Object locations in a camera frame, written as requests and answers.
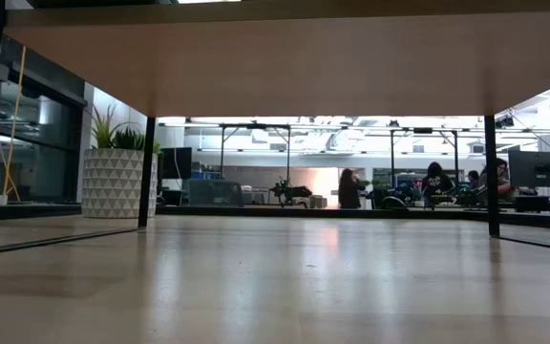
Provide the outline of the black aluminium table frame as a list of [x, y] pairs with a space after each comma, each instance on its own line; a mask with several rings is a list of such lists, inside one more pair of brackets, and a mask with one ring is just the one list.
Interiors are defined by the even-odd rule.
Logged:
[[[29, 204], [0, 206], [0, 220], [28, 219], [54, 216], [71, 216], [81, 213], [78, 204]], [[430, 221], [476, 221], [486, 222], [486, 211], [460, 208], [438, 208], [436, 210], [341, 210], [305, 209], [279, 207], [176, 207], [159, 206], [158, 215], [176, 216], [228, 216], [228, 217], [270, 217], [270, 218], [314, 218], [314, 219], [393, 219]], [[550, 215], [533, 213], [499, 214], [503, 225], [550, 228]]]

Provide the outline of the black screen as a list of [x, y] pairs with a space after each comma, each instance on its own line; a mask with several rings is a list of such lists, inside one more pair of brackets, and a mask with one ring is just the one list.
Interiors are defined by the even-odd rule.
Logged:
[[163, 148], [162, 177], [169, 180], [188, 180], [192, 174], [192, 148]]

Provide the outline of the black background robot frame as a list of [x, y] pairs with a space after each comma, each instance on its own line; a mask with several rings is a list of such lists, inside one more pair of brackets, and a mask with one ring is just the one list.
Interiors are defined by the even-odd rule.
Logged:
[[[290, 140], [291, 140], [291, 125], [289, 124], [263, 124], [263, 123], [220, 123], [218, 124], [218, 127], [222, 129], [222, 135], [221, 135], [221, 149], [220, 149], [220, 179], [223, 178], [223, 164], [224, 164], [224, 147], [225, 142], [228, 140], [228, 137], [225, 135], [227, 128], [234, 128], [234, 132], [231, 133], [230, 136], [234, 135], [239, 129], [247, 129], [247, 130], [267, 130], [267, 129], [273, 129], [275, 130], [280, 137], [282, 137], [286, 142], [286, 181], [289, 183], [290, 181]], [[287, 130], [287, 137], [284, 137], [279, 133], [279, 130]]]
[[395, 141], [394, 136], [396, 132], [401, 132], [400, 138], [405, 137], [409, 133], [429, 135], [438, 134], [441, 138], [447, 141], [454, 148], [454, 163], [455, 163], [455, 177], [454, 177], [454, 190], [459, 188], [459, 152], [458, 152], [458, 131], [455, 129], [446, 128], [430, 128], [430, 127], [391, 127], [390, 131], [390, 158], [391, 158], [391, 188], [397, 187], [396, 173], [395, 173]]

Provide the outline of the succulent in white patterned pot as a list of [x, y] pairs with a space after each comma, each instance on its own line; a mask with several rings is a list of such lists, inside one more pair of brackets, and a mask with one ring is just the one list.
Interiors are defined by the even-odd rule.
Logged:
[[116, 107], [93, 110], [84, 151], [81, 211], [87, 218], [136, 219], [140, 212], [146, 136], [131, 121], [115, 120]]

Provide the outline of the dark translucent bin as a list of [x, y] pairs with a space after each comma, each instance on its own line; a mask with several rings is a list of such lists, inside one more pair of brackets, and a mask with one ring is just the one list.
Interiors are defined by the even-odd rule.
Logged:
[[189, 180], [188, 205], [243, 207], [242, 187], [239, 183], [225, 180]]

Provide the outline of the black computer monitor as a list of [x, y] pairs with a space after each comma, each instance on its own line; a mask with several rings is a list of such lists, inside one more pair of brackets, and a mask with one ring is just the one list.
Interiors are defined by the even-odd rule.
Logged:
[[513, 187], [550, 187], [550, 152], [510, 151], [508, 163]]

